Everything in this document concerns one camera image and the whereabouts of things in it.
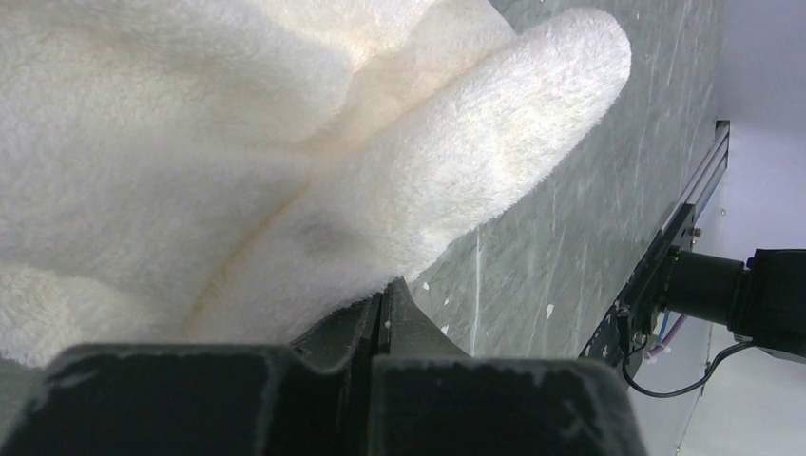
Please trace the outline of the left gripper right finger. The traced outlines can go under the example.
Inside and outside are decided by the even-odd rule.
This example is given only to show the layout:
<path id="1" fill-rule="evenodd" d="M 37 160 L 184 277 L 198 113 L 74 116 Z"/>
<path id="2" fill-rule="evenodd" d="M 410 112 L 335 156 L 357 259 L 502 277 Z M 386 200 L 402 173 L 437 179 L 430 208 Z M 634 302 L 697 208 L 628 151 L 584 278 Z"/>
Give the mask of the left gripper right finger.
<path id="1" fill-rule="evenodd" d="M 598 359 L 473 358 L 402 280 L 384 292 L 372 455 L 643 455 L 624 382 Z"/>

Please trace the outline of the white towel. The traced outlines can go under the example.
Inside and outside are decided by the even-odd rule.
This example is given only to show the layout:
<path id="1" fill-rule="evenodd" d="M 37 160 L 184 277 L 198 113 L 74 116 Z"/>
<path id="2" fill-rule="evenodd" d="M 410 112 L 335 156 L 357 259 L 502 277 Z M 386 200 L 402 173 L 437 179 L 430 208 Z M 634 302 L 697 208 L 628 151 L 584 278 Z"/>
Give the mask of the white towel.
<path id="1" fill-rule="evenodd" d="M 5 1 L 1 355 L 291 341 L 517 203 L 631 60 L 598 9 Z"/>

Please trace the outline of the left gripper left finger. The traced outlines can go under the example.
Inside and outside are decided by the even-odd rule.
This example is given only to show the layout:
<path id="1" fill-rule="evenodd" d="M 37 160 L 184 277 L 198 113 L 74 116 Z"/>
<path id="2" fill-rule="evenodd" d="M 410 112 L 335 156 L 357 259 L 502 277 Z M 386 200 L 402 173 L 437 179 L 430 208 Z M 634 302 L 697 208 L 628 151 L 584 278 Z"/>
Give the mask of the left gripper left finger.
<path id="1" fill-rule="evenodd" d="M 382 298 L 292 343 L 79 345 L 45 369 L 5 455 L 353 455 Z"/>

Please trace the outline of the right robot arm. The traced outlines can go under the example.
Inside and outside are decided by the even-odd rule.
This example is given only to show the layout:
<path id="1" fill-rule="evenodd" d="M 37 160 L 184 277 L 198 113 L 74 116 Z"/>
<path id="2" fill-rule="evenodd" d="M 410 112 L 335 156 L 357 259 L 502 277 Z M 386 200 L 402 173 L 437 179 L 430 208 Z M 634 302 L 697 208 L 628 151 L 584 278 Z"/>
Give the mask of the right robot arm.
<path id="1" fill-rule="evenodd" d="M 659 300 L 778 359 L 805 362 L 803 249 L 757 249 L 745 261 L 675 250 L 662 264 Z"/>

